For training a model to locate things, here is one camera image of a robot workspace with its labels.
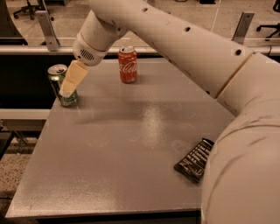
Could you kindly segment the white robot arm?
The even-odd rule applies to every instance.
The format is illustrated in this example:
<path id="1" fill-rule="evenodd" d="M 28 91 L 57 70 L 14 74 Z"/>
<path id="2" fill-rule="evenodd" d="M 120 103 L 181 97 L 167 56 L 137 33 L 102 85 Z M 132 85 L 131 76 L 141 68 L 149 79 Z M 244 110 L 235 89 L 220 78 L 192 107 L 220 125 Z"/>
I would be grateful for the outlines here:
<path id="1" fill-rule="evenodd" d="M 235 116 L 206 164 L 202 224 L 280 224 L 280 64 L 145 0 L 89 0 L 89 7 L 61 94 L 134 32 Z"/>

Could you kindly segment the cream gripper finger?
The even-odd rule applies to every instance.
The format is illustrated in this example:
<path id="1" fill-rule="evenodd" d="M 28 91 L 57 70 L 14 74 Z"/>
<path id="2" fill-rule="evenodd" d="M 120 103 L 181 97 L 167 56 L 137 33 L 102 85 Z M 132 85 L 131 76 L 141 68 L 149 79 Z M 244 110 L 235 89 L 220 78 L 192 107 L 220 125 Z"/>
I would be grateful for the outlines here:
<path id="1" fill-rule="evenodd" d="M 63 97 L 70 97 L 87 74 L 88 67 L 79 60 L 73 60 L 66 71 L 59 94 Z"/>

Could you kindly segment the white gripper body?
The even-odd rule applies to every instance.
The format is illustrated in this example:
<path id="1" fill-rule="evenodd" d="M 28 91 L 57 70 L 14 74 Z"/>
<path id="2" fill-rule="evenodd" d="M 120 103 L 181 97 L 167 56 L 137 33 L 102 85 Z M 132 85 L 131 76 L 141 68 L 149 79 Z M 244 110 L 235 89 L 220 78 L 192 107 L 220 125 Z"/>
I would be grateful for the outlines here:
<path id="1" fill-rule="evenodd" d="M 89 67 L 98 65 L 106 56 L 106 52 L 95 50 L 82 37 L 77 34 L 76 40 L 73 42 L 73 56 Z"/>

